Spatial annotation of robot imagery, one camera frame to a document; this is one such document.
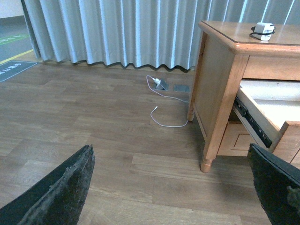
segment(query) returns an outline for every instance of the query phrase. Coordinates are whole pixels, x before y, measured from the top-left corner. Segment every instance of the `charging cable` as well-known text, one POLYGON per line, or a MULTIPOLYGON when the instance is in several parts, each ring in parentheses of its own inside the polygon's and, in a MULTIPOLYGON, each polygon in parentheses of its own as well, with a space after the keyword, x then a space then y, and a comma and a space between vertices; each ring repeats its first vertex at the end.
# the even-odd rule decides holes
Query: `charging cable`
MULTIPOLYGON (((188 101, 185 101, 185 100, 182 100, 182 99, 179 99, 179 98, 176 98, 176 97, 165 96, 165 95, 162 95, 162 94, 158 93, 157 91, 153 90, 153 89, 150 87, 150 85, 149 85, 148 77, 150 77, 157 85, 160 84, 160 80, 157 79, 157 78, 154 79, 153 77, 151 77, 151 76, 149 76, 149 75, 146 76, 146 80, 147 80, 148 87, 149 87, 153 92, 159 94, 160 96, 166 97, 166 98, 174 98, 174 99, 179 100, 179 101, 181 101, 181 102, 187 102, 187 103, 188 103, 188 101)), ((161 125, 162 127, 166 127, 166 128, 181 128, 181 127, 184 127, 185 125, 188 124, 188 120, 187 120, 187 122, 186 122, 184 125, 180 125, 180 126, 168 126, 168 125, 160 124, 160 123, 157 122, 157 121, 153 118, 153 116, 152 116, 153 112, 154 112, 157 108, 158 108, 158 107, 156 106, 156 107, 152 110, 152 112, 150 113, 150 116, 151 116, 151 118, 154 120, 154 122, 156 122, 158 125, 161 125)))
POLYGON ((162 124, 160 124, 160 123, 157 122, 157 121, 153 118, 153 116, 152 116, 152 113, 153 113, 157 108, 158 108, 158 107, 156 106, 156 107, 152 110, 152 112, 150 113, 150 116, 151 116, 151 118, 154 120, 154 122, 156 122, 158 125, 161 125, 161 126, 166 127, 166 128, 181 128, 181 127, 184 127, 185 125, 188 124, 188 120, 187 120, 187 122, 186 122, 184 125, 181 125, 181 126, 168 126, 168 125, 162 125, 162 124))

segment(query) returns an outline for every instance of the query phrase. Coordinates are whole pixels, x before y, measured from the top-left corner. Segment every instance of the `open drawer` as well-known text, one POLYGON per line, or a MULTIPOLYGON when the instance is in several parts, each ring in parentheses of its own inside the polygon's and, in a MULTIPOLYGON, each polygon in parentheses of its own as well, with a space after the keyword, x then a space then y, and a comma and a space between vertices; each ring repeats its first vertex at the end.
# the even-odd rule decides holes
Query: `open drawer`
POLYGON ((233 109, 261 147, 300 165, 300 82, 242 80, 233 109))

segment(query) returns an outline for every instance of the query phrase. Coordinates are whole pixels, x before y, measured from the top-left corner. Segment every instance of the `floor mat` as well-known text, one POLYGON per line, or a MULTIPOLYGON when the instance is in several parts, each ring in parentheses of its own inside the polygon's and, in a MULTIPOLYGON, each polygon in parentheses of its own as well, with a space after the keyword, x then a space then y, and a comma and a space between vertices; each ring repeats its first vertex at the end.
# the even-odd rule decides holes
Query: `floor mat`
POLYGON ((36 65, 37 62, 8 61, 0 65, 0 82, 23 72, 24 70, 36 65))

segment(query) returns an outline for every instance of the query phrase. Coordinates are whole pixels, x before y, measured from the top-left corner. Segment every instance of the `wooden table leg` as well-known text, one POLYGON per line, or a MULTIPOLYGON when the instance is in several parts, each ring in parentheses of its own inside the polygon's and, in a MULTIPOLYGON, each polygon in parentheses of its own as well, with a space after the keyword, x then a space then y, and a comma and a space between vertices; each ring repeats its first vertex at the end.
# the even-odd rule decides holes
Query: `wooden table leg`
POLYGON ((215 120, 211 120, 210 130, 207 133, 207 139, 205 140, 206 143, 200 167, 201 171, 204 173, 207 173, 210 170, 211 163, 217 156, 233 102, 246 69, 248 58, 248 55, 235 55, 226 83, 219 85, 220 88, 222 88, 222 85, 225 85, 225 88, 223 89, 224 92, 222 93, 222 96, 219 95, 222 98, 220 105, 218 105, 219 107, 213 109, 214 112, 217 110, 217 116, 215 120))
POLYGON ((188 108, 188 113, 187 113, 188 121, 192 121, 194 119, 194 106, 193 105, 194 105, 196 93, 197 93, 197 86, 198 86, 198 82, 199 82, 200 69, 201 69, 201 64, 202 64, 202 60, 203 60, 206 38, 207 38, 207 34, 202 31, 202 39, 201 39, 201 44, 200 44, 199 54, 198 54, 198 59, 197 59, 193 91, 192 91, 191 99, 189 101, 189 108, 188 108))

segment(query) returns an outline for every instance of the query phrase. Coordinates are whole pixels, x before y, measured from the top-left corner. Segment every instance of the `wall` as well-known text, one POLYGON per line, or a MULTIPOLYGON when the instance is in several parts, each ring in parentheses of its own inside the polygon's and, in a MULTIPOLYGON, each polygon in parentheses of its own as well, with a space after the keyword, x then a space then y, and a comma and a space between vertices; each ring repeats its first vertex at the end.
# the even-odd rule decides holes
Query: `wall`
POLYGON ((0 19, 24 15, 20 0, 0 0, 0 19))

